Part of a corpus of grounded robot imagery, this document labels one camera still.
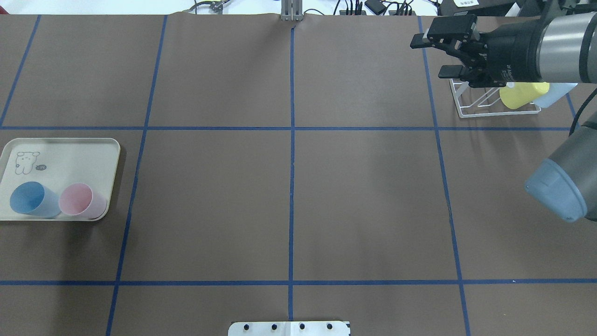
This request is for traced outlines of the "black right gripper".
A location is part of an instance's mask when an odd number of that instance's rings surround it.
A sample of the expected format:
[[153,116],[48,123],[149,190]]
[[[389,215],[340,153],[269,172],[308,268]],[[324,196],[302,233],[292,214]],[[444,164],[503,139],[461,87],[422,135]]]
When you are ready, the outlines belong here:
[[415,34],[411,49],[434,48],[460,60],[443,65],[440,79],[460,79],[473,88],[503,87],[509,82],[541,83],[539,44],[541,20],[521,21],[480,32],[476,15],[433,19],[426,34]]

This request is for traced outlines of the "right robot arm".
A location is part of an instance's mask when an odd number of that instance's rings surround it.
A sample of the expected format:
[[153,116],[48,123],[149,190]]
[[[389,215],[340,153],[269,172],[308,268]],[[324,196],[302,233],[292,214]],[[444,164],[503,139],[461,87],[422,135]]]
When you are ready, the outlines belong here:
[[[410,41],[412,49],[437,49],[460,61],[446,64],[439,78],[459,79],[471,88],[507,84],[554,84],[546,98],[532,98],[542,108],[582,84],[596,84],[596,13],[543,14],[478,30],[473,14],[433,19]],[[596,220],[596,115],[584,117],[596,99],[590,92],[560,147],[525,181],[524,189],[562,220]]]

